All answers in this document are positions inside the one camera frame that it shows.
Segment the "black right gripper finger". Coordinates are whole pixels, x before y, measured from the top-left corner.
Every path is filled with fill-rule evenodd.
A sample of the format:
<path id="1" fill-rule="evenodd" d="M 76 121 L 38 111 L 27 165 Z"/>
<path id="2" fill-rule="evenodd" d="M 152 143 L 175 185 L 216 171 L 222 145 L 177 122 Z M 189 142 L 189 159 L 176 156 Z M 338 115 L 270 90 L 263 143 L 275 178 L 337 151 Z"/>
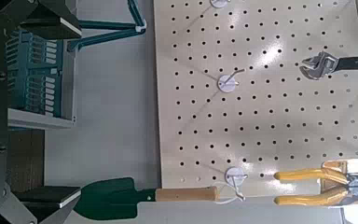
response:
<path id="1" fill-rule="evenodd" d="M 15 28 L 47 40 L 82 36 L 79 20 L 69 10 L 65 0 L 7 0 L 2 13 Z"/>
<path id="2" fill-rule="evenodd" d="M 6 186 L 1 224 L 63 224 L 80 195 L 80 187 L 43 186 L 13 193 Z"/>

